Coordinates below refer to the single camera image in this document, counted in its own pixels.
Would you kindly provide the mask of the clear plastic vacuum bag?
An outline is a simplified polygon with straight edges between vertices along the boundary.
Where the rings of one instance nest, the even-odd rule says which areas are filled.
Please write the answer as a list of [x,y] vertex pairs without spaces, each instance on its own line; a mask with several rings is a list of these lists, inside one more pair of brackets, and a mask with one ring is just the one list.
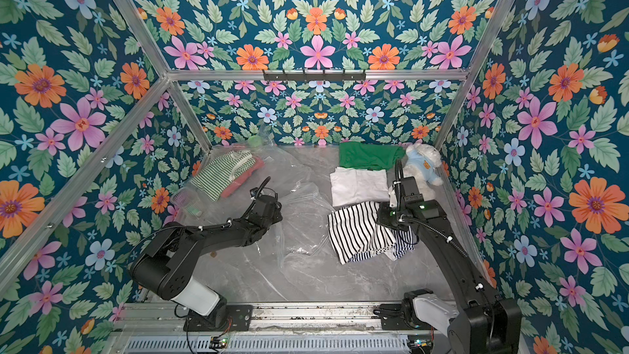
[[285,267],[329,245],[333,208],[316,178],[295,150],[255,138],[213,149],[171,202],[202,255],[251,247]]

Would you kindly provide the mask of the black white striped garment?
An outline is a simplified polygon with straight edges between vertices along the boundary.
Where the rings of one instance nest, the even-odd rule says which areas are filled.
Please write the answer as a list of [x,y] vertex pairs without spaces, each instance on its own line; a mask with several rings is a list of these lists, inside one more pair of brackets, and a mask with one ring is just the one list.
[[396,245],[395,235],[378,224],[380,203],[348,206],[328,215],[329,237],[342,265],[383,254]]

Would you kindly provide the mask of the green t-shirt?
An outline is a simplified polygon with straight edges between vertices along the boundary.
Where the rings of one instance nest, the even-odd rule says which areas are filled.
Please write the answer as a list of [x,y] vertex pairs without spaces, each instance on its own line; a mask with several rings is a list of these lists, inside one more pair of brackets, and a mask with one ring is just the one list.
[[390,170],[405,155],[399,146],[346,142],[339,146],[339,165],[356,170]]

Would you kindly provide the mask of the blue white striped garment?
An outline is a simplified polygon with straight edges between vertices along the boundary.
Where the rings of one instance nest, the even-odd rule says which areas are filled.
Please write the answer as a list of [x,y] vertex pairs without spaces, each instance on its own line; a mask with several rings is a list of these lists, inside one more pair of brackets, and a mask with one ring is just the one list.
[[418,242],[419,237],[411,229],[402,231],[377,226],[372,239],[357,254],[351,256],[349,262],[362,262],[379,255],[396,261],[412,251]]

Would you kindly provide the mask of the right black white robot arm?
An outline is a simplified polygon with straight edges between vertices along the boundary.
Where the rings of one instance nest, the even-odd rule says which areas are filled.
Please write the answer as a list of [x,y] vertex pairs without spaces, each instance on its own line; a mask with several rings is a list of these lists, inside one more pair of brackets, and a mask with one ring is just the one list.
[[518,352],[523,315],[517,302],[500,294],[482,276],[455,237],[446,212],[437,201],[424,199],[415,179],[405,176],[401,162],[394,173],[396,203],[380,206],[377,223],[412,234],[416,242],[425,244],[455,303],[419,289],[405,293],[398,312],[378,308],[375,314],[400,318],[411,329],[430,325],[447,338],[452,353]]

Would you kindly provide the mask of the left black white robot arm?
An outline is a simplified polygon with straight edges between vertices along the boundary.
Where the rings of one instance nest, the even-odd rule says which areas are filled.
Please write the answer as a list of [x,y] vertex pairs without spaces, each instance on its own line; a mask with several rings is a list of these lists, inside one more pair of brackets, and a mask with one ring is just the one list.
[[157,231],[139,258],[129,267],[132,280],[159,298],[185,306],[208,318],[226,301],[198,281],[194,270],[199,259],[232,247],[248,247],[261,240],[283,217],[278,194],[267,188],[268,176],[251,191],[252,202],[238,218],[222,225],[184,226],[170,223]]

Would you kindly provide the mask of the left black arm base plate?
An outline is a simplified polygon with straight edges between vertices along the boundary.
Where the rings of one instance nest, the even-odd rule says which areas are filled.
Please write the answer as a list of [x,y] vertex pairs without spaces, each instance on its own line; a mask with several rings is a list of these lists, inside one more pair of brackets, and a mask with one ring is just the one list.
[[219,305],[209,316],[190,311],[186,317],[185,332],[242,332],[249,331],[253,306]]

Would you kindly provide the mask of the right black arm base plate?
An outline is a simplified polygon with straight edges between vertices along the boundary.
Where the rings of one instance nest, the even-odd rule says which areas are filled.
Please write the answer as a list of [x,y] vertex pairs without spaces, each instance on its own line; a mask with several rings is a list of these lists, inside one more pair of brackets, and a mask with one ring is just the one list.
[[446,333],[450,314],[432,303],[419,302],[410,305],[381,304],[373,310],[384,330],[425,330],[433,328]]

